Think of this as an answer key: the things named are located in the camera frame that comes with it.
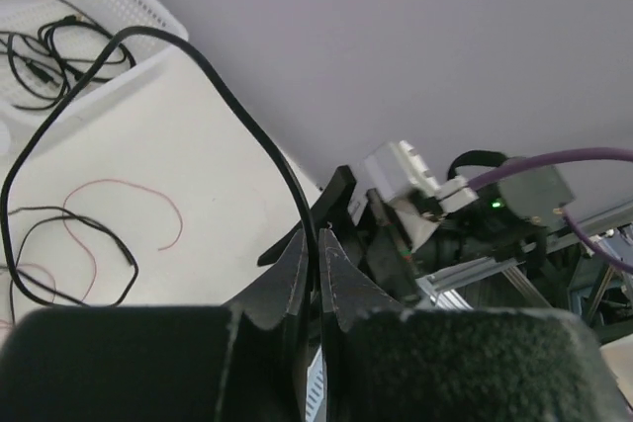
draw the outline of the black strap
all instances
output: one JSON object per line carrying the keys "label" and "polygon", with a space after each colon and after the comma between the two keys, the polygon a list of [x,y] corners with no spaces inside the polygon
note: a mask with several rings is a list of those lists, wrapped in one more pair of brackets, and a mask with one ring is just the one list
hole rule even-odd
{"label": "black strap", "polygon": [[446,178],[452,180],[457,176],[459,167],[490,167],[497,168],[507,160],[507,156],[501,152],[493,152],[491,150],[470,150],[462,153],[453,160],[448,168]]}

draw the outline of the gray wall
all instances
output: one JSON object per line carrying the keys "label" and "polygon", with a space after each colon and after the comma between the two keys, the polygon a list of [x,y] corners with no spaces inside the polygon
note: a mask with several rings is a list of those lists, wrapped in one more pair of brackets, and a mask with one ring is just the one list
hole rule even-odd
{"label": "gray wall", "polygon": [[[320,183],[387,139],[438,174],[471,148],[633,147],[633,0],[161,1]],[[583,215],[633,196],[633,167],[566,174]]]}

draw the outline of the basket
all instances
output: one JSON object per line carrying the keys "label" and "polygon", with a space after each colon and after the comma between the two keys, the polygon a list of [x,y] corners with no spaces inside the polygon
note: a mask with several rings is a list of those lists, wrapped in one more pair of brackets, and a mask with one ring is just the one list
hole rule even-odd
{"label": "basket", "polygon": [[[111,34],[131,25],[157,27],[184,39],[184,27],[157,0],[67,0]],[[34,34],[38,27],[75,12],[55,0],[0,0],[0,30]],[[85,29],[63,29],[56,36],[58,49],[64,56],[95,58],[107,40]],[[125,45],[136,59],[136,66],[105,66],[100,75],[113,77],[105,84],[91,84],[57,119],[36,152],[46,150],[71,132],[106,111],[113,93],[126,94],[142,84],[141,76],[164,61],[175,47],[148,37],[130,38]],[[6,57],[0,56],[0,159],[15,157],[33,135],[48,112],[20,111],[12,104],[38,106],[38,100],[25,91],[11,73]]]}

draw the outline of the white table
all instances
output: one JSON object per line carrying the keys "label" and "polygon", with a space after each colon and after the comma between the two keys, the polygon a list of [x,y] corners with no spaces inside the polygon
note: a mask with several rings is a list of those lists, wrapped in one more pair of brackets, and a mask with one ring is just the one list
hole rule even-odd
{"label": "white table", "polygon": [[[176,214],[162,199],[98,184],[68,202],[72,211],[110,226],[133,251],[140,273],[126,304],[222,303],[263,272],[256,267],[257,257],[299,218],[272,161],[180,52],[165,64],[159,79],[30,161],[16,180],[10,208],[61,205],[76,187],[103,178],[128,180],[168,195],[184,219],[178,243],[158,251],[173,241],[179,228]],[[301,173],[299,178],[312,203],[317,188]],[[45,215],[53,213],[11,218],[14,247]],[[98,263],[86,301],[114,301],[132,268],[108,237],[79,223],[70,226]],[[82,296],[92,278],[89,257],[58,222],[34,233],[22,262],[45,266],[57,286],[74,296]],[[29,271],[46,282],[43,273]],[[5,320],[8,287],[4,274],[0,319]],[[37,307],[15,294],[18,318]],[[0,330],[0,339],[6,334]]]}

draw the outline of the white plastic object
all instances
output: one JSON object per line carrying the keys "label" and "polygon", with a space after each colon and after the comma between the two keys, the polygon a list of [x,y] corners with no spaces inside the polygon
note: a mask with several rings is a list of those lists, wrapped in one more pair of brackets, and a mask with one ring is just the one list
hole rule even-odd
{"label": "white plastic object", "polygon": [[[115,34],[124,27],[146,25],[157,27],[181,38],[187,39],[185,28],[157,0],[67,0],[101,24],[108,32]],[[75,12],[55,0],[0,0],[0,30],[19,31],[34,34],[37,29],[51,21],[74,14]],[[55,43],[66,57],[95,58],[106,44],[106,40],[85,29],[63,29],[55,35]],[[136,67],[129,69],[127,64],[105,66],[99,73],[102,77],[115,79],[105,84],[93,84],[79,96],[58,118],[36,153],[46,150],[55,142],[68,136],[72,131],[94,120],[111,107],[117,96],[113,93],[130,94],[142,84],[142,77],[175,51],[175,46],[148,38],[135,37],[124,41],[136,59]],[[28,54],[26,49],[17,51]],[[111,59],[120,57],[116,51]],[[77,65],[87,69],[90,64]],[[22,75],[38,92],[54,95],[54,90],[44,89],[32,74]],[[42,106],[44,101],[37,100],[25,91],[11,74],[6,56],[0,56],[0,158],[13,158],[19,153],[27,140],[49,112],[25,112],[15,109],[11,104]]]}

